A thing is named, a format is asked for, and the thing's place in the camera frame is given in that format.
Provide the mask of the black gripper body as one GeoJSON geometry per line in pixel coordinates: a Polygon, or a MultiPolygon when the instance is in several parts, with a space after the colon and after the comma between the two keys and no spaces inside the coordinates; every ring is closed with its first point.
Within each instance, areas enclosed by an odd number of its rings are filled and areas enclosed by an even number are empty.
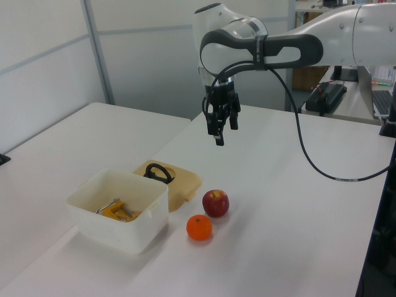
{"type": "Polygon", "coordinates": [[[238,94],[233,81],[205,86],[204,114],[231,115],[240,112],[238,94]]]}

